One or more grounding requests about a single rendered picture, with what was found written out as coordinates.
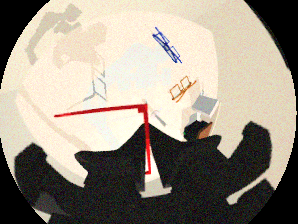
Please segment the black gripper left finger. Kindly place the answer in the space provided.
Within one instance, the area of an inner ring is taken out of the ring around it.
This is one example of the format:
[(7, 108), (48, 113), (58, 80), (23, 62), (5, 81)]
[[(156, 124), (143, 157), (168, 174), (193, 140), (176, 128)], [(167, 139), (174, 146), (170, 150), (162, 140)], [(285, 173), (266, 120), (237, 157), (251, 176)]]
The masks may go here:
[(146, 135), (145, 124), (113, 151), (78, 151), (73, 155), (84, 171), (132, 177), (140, 192), (145, 192)]

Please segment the beige flat panel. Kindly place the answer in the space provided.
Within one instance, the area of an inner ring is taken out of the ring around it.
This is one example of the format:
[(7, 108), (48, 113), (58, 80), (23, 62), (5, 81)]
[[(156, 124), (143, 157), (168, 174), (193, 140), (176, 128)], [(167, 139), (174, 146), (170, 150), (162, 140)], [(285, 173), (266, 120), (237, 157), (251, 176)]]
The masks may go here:
[(218, 105), (218, 107), (216, 108), (216, 111), (214, 111), (213, 116), (210, 117), (210, 119), (209, 119), (209, 117), (206, 117), (204, 115), (201, 115), (201, 121), (206, 121), (206, 123), (210, 123), (210, 121), (212, 121), (212, 123), (213, 123), (212, 129), (210, 129), (209, 136), (212, 136), (214, 125), (216, 125), (218, 113), (220, 113), (220, 105)]

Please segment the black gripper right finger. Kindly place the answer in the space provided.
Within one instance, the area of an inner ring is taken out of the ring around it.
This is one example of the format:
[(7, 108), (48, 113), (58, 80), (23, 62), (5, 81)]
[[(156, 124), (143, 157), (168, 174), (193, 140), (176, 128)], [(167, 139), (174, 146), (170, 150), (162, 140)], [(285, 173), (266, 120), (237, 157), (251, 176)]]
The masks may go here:
[(210, 149), (218, 148), (222, 136), (213, 135), (206, 136), (204, 139), (181, 141), (166, 135), (161, 129), (149, 123), (149, 139), (161, 185), (164, 185), (164, 189), (166, 189), (172, 186), (170, 183), (185, 160), (193, 159), (202, 153), (209, 152)]

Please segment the orange glasses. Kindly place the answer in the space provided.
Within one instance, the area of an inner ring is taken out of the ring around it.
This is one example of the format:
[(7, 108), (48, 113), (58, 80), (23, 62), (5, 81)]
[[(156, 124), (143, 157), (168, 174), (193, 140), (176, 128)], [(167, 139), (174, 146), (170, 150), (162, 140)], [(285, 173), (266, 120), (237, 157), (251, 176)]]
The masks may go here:
[[(194, 83), (192, 84), (189, 81), (189, 77), (185, 76), (185, 79), (180, 80), (180, 83), (182, 85), (182, 91), (181, 91), (180, 87), (178, 87), (178, 84), (176, 84), (176, 87), (170, 88), (170, 93), (172, 93), (173, 100), (176, 100), (178, 96), (181, 96), (181, 97), (184, 96), (185, 92), (188, 91), (188, 89), (190, 87), (192, 87), (193, 84), (197, 83), (197, 80), (194, 81)], [(181, 95), (181, 93), (182, 93), (182, 95)], [(180, 101), (181, 97), (177, 101)], [(177, 101), (176, 101), (176, 103), (177, 103)]]

